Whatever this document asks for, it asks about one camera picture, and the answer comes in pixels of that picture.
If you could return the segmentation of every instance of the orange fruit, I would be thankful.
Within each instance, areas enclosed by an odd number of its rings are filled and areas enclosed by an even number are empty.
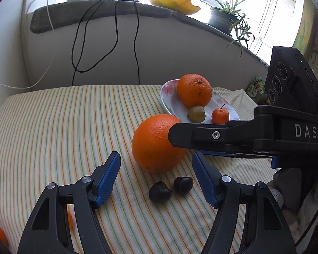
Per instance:
[[[132,153],[144,169],[163,173],[172,170],[183,159],[186,149],[173,147],[168,140],[169,129],[181,122],[173,115],[159,114],[144,120],[135,130]]]
[[[189,108],[205,107],[212,98],[211,85],[198,74],[183,75],[178,81],[177,92],[180,100]]]
[[[1,241],[6,247],[8,247],[7,237],[6,237],[4,231],[2,231],[1,228],[0,228],[0,241]]]
[[[212,122],[214,124],[225,124],[230,120],[229,111],[223,108],[225,104],[221,108],[217,108],[212,112]]]
[[[67,206],[67,218],[68,218],[68,226],[71,229],[73,227],[73,218],[70,213],[70,210],[68,209],[68,206]]]

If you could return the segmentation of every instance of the floral plate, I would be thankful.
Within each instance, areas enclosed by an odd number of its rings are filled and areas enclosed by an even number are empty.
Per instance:
[[[179,118],[182,122],[190,123],[187,113],[188,107],[186,107],[178,97],[177,84],[179,79],[171,80],[166,82],[160,90],[161,102],[164,105],[165,110],[170,115],[174,115]],[[230,120],[239,120],[239,116],[235,109],[227,102],[225,98],[220,96],[218,93],[213,91],[212,99],[205,107],[206,118],[202,123],[211,124],[211,115],[214,109],[224,106],[229,111]]]

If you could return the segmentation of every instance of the striped tablecloth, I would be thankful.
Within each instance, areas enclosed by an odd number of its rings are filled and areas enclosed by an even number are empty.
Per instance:
[[[256,104],[243,90],[215,89],[251,119]],[[122,164],[111,198],[98,210],[107,241],[116,254],[200,253],[216,210],[206,203],[191,166],[193,151],[171,172],[150,174],[134,161],[131,139],[146,118],[165,113],[160,86],[78,86],[9,97],[0,108],[0,226],[16,253],[27,219],[44,187],[76,182],[101,165],[111,151]],[[238,182],[268,182],[274,170],[267,160],[208,158]],[[148,199],[157,181],[168,186],[177,176],[192,176],[195,185],[185,197],[165,204]],[[238,251],[243,230],[240,206],[231,252]],[[74,227],[72,240],[83,253]]]

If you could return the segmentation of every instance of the potted plant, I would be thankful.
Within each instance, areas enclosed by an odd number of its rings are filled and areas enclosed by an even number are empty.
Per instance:
[[[235,0],[234,3],[233,0],[230,2],[225,1],[224,3],[220,0],[215,1],[220,4],[221,8],[211,7],[211,17],[208,24],[227,35],[231,35],[230,33],[234,29],[237,39],[230,42],[227,46],[237,41],[240,46],[241,56],[243,53],[241,42],[244,41],[248,48],[248,41],[251,38],[255,39],[254,35],[249,31],[251,27],[248,25],[248,18],[245,13],[241,9],[237,9],[237,6],[246,0]]]

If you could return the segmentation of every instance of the green plant pot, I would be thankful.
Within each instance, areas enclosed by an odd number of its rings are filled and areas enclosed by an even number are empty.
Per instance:
[[[238,18],[224,11],[219,12],[219,10],[220,8],[211,8],[211,16],[208,24],[227,35],[230,35],[230,26],[238,21]]]

